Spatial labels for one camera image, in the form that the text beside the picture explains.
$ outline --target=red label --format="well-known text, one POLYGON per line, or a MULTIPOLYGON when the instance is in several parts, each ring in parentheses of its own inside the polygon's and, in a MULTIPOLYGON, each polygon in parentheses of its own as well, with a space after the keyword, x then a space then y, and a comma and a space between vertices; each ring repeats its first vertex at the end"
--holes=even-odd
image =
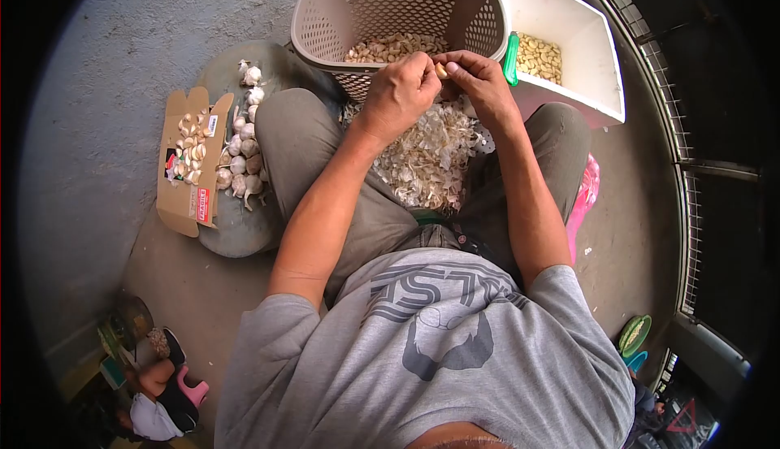
POLYGON ((197 219, 208 222, 208 189, 197 190, 197 219))

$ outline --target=olive pants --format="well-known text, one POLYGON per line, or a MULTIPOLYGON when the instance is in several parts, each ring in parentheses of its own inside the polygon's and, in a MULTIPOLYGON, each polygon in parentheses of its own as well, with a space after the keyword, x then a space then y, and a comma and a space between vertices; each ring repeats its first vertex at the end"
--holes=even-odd
MULTIPOLYGON (((305 89, 271 95, 258 108, 255 121, 265 167, 279 210, 287 221, 336 152, 343 130, 319 99, 305 89)), ((525 125, 544 181, 565 222, 585 171, 590 129, 582 114, 564 103, 539 107, 525 125)), ((487 245, 492 252, 488 259, 519 281, 509 245, 506 196, 495 152, 472 160, 466 190, 469 192, 463 207, 452 222, 470 239, 487 245)), ((344 249, 325 288, 326 306, 333 307, 346 278, 371 259, 415 247, 458 249, 459 243, 447 226, 419 226, 389 186, 369 171, 344 249)))

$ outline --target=pink plastic bag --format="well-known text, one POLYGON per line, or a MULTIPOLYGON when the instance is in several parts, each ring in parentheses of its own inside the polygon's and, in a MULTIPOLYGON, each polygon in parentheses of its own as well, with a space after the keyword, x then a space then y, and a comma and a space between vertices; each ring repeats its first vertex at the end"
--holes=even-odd
POLYGON ((599 181, 600 171, 598 163, 596 163, 596 159, 589 152, 585 173, 583 173, 583 181, 580 184, 580 191, 577 192, 574 208, 571 215, 569 215, 569 222, 566 224, 566 236, 569 238, 569 253, 572 255, 572 264, 577 259, 577 248, 574 238, 577 236, 577 230, 582 225, 585 214, 596 203, 599 181))

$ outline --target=beige plastic basket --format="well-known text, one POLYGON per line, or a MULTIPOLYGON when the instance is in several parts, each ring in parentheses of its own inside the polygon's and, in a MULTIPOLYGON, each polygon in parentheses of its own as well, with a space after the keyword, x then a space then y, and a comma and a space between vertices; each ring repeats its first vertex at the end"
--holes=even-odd
POLYGON ((333 73, 349 96, 363 102, 371 75, 383 63, 346 63, 352 46, 372 37, 415 33, 443 37, 450 50, 499 61, 509 25, 501 0, 298 0, 292 45, 300 58, 333 73))

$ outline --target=concrete floor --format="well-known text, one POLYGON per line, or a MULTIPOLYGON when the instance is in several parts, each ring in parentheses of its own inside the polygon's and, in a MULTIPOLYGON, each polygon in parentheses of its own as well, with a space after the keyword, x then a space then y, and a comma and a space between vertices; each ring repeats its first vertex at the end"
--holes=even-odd
MULTIPOLYGON (((598 0, 585 0, 599 7, 598 0)), ((650 352, 639 373, 650 382, 665 346, 677 286, 676 189, 657 111, 648 88, 616 28, 626 93, 627 120, 609 132, 593 131, 591 152, 600 164, 598 200, 577 236, 575 270, 588 305, 610 338, 633 315, 649 313, 654 327, 643 348, 650 352), (584 250, 591 248, 586 256, 584 250)), ((167 229, 152 208, 127 263, 123 288, 140 296, 157 325, 171 327, 188 355, 190 373, 208 381, 201 407, 205 431, 198 444, 213 440, 222 377, 241 313, 263 298, 273 253, 226 259, 167 229)))

